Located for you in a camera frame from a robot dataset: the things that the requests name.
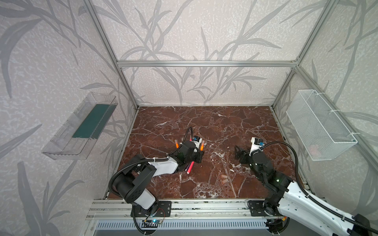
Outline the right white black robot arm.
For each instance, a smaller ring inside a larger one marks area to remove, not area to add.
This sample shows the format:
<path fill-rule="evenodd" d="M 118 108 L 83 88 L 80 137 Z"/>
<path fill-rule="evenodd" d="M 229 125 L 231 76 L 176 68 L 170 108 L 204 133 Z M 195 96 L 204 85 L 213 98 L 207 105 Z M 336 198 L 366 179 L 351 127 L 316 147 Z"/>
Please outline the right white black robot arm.
<path fill-rule="evenodd" d="M 293 219 L 321 236 L 371 236 L 370 221 L 361 214 L 351 215 L 306 191 L 298 182 L 275 170 L 271 160 L 257 148 L 246 151 L 235 146 L 235 158 L 247 164 L 270 191 L 263 209 L 269 215 Z"/>

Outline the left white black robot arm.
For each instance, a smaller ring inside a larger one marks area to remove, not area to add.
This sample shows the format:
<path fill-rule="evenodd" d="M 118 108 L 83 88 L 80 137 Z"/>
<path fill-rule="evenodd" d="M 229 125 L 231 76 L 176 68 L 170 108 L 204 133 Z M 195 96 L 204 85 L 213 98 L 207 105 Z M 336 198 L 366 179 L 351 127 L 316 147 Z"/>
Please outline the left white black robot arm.
<path fill-rule="evenodd" d="M 111 177 L 108 183 L 109 192 L 152 214 L 158 210 L 158 200 L 147 189 L 152 178 L 180 172 L 189 174 L 195 163 L 201 163 L 204 146 L 205 141 L 195 136 L 177 144 L 176 150 L 165 158 L 135 155 Z"/>

